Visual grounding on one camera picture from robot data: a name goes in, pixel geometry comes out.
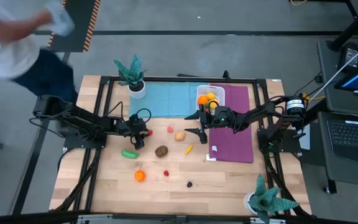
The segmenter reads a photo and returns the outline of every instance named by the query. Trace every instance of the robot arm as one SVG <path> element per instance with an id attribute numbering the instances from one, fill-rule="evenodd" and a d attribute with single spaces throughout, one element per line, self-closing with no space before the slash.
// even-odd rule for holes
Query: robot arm
<path id="1" fill-rule="evenodd" d="M 185 129 L 191 133 L 195 133 L 200 137 L 203 144 L 208 142 L 205 129 L 209 128 L 231 128 L 233 133 L 243 131 L 255 121 L 266 118 L 268 116 L 278 117 L 278 121 L 269 127 L 268 138 L 279 138 L 280 133 L 286 130 L 289 125 L 293 125 L 297 129 L 301 128 L 301 121 L 305 115 L 305 104 L 303 99 L 298 96 L 278 96 L 276 100 L 269 100 L 265 104 L 250 110 L 246 113 L 238 113 L 226 106 L 217 106 L 214 115 L 205 112 L 204 106 L 200 105 L 200 109 L 193 115 L 185 118 L 200 119 L 201 129 Z M 276 111 L 277 105 L 285 102 L 283 113 Z"/>
<path id="2" fill-rule="evenodd" d="M 38 98 L 33 114 L 38 119 L 54 119 L 62 123 L 58 130 L 65 138 L 81 137 L 89 142 L 105 142 L 106 135 L 130 137 L 137 150 L 144 147 L 143 139 L 149 135 L 145 121 L 133 114 L 127 121 L 121 117 L 100 117 L 64 102 L 55 96 Z"/>

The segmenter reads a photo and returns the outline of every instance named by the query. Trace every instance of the white pot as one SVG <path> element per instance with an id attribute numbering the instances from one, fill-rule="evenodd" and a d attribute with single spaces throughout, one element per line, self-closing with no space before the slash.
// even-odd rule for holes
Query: white pot
<path id="1" fill-rule="evenodd" d="M 249 205 L 249 200 L 251 199 L 251 197 L 255 194 L 255 192 L 249 193 L 247 194 L 244 199 L 243 199 L 243 203 L 244 203 L 244 208 L 247 208 L 254 214 L 254 215 L 258 215 L 258 213 L 255 212 L 255 210 Z"/>
<path id="2" fill-rule="evenodd" d="M 132 91 L 129 86 L 128 86 L 128 90 L 129 93 L 131 93 L 131 97 L 135 98 L 135 99 L 141 99 L 146 95 L 146 83 L 142 80 L 143 83 L 143 89 L 141 89 L 140 91 Z"/>

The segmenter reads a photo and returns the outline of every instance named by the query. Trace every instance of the purple towel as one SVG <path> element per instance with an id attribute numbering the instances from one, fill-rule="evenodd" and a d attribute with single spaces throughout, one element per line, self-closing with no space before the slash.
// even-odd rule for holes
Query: purple towel
<path id="1" fill-rule="evenodd" d="M 240 113 L 249 111 L 248 88 L 246 86 L 214 85 L 224 88 L 225 106 Z M 218 161 L 254 162 L 251 126 L 233 134 L 230 128 L 209 130 L 209 156 Z"/>

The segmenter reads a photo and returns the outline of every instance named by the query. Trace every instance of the concrete floor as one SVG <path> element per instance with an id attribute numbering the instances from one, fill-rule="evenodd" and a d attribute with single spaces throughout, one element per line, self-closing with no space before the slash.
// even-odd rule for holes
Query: concrete floor
<path id="1" fill-rule="evenodd" d="M 0 7 L 20 19 L 46 2 L 0 0 Z M 358 1 L 353 3 L 358 10 Z M 95 30 L 343 30 L 352 20 L 341 3 L 306 2 L 295 7 L 287 0 L 102 0 Z M 36 39 L 46 46 L 49 36 Z M 137 54 L 143 58 L 146 75 L 220 77 L 228 70 L 232 77 L 282 79 L 285 93 L 293 94 L 320 70 L 317 41 L 317 37 L 104 35 L 92 38 L 89 52 L 72 53 L 69 63 L 77 87 L 83 75 L 116 75 L 113 59 L 129 63 Z M 316 87 L 313 83 L 306 91 Z M 10 214 L 29 158 L 36 128 L 28 119 L 34 103 L 35 96 L 27 90 L 0 81 L 0 142 L 5 144 L 0 150 L 0 215 Z M 47 134 L 24 213 L 48 210 L 62 146 L 62 139 Z M 326 185 L 324 168 L 304 165 L 303 171 L 314 215 L 358 222 L 358 185 L 338 183 L 339 193 L 326 195 L 321 191 Z"/>

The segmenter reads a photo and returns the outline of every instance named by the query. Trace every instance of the wooden table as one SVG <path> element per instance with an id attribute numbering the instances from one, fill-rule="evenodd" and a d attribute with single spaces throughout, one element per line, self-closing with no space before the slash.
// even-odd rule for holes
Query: wooden table
<path id="1" fill-rule="evenodd" d="M 84 76 L 77 105 L 93 111 L 98 92 L 100 76 Z M 266 80 L 269 97 L 283 95 L 280 80 Z M 237 84 L 248 87 L 250 108 L 255 108 L 254 92 L 251 84 Z M 106 98 L 104 94 L 100 114 Z M 128 117 L 130 96 L 126 86 L 114 83 L 110 108 L 119 101 L 124 103 L 124 117 Z M 119 109 L 112 115 L 118 116 Z M 121 150 L 134 150 L 129 138 L 109 136 L 102 150 L 97 173 L 92 212 L 137 213 L 137 214 L 186 214 L 186 215 L 251 215 L 243 206 L 244 196 L 255 190 L 259 173 L 266 176 L 264 158 L 259 151 L 256 130 L 258 122 L 252 123 L 252 145 L 254 163 L 206 161 L 208 144 L 202 145 L 198 136 L 187 133 L 182 142 L 174 140 L 174 134 L 167 132 L 172 125 L 175 131 L 196 128 L 198 121 L 185 121 L 183 118 L 152 118 L 147 127 L 153 135 L 145 139 L 145 147 L 136 160 L 121 156 Z M 193 150 L 184 151 L 194 144 Z M 154 150 L 165 145 L 168 154 L 158 158 Z M 57 176 L 50 208 L 58 207 L 78 182 L 84 156 L 84 149 L 74 149 L 62 160 Z M 298 160 L 289 153 L 281 153 L 285 183 L 302 208 L 310 212 L 310 205 Z M 146 172 L 145 182 L 134 180 L 134 172 Z M 169 177 L 163 172 L 169 171 Z M 80 208 L 85 206 L 88 187 L 84 187 Z"/>

